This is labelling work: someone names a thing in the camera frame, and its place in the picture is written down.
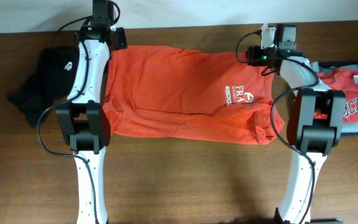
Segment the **plain orange t-shirt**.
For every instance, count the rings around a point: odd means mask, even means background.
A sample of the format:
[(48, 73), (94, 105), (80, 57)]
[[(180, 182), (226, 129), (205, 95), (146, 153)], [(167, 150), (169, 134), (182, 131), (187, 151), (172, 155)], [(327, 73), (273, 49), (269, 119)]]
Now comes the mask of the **plain orange t-shirt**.
[(262, 70), (232, 52), (133, 45), (112, 55), (103, 109), (112, 134), (268, 144), (285, 123)]

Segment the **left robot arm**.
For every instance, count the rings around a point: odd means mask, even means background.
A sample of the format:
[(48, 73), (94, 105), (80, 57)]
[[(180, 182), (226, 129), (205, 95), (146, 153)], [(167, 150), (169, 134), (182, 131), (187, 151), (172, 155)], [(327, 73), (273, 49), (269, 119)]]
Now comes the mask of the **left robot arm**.
[(67, 100), (56, 106), (58, 123), (78, 175), (77, 223), (107, 223), (103, 166), (111, 127), (103, 111), (104, 70), (114, 50), (127, 47), (124, 29), (115, 25), (120, 9), (114, 1), (93, 1), (78, 38), (79, 60)]

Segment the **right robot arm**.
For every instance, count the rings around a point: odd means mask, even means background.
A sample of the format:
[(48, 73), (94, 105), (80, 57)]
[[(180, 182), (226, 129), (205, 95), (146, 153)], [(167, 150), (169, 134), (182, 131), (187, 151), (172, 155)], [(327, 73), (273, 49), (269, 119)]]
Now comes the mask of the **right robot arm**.
[(283, 200), (275, 209), (274, 223), (310, 223), (311, 203), (319, 172), (341, 138), (346, 96), (325, 85), (310, 60), (297, 49), (297, 27), (264, 24), (255, 34), (260, 45), (246, 52), (251, 66), (272, 67), (294, 94), (287, 138), (281, 142), (293, 152)]

